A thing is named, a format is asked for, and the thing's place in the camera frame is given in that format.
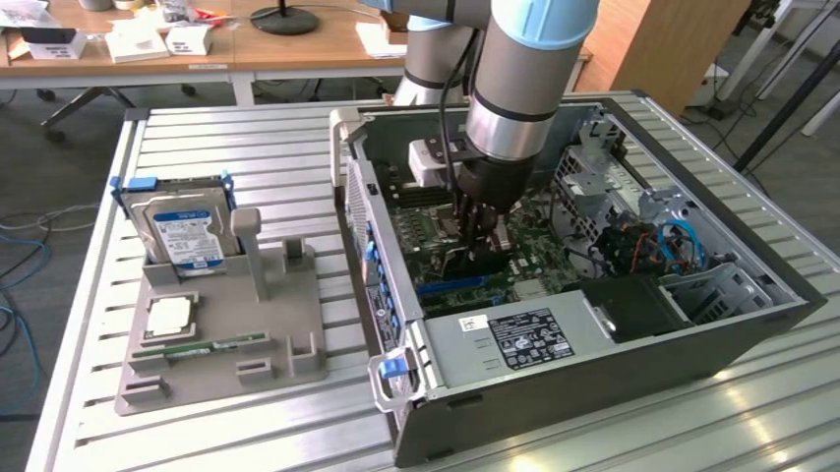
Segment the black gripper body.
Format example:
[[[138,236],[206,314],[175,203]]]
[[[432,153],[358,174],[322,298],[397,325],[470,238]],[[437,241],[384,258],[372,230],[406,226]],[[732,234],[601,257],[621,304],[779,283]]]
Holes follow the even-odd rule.
[[[490,157],[462,163],[458,188],[477,204],[508,214],[522,198],[535,168],[535,157],[501,160]]]

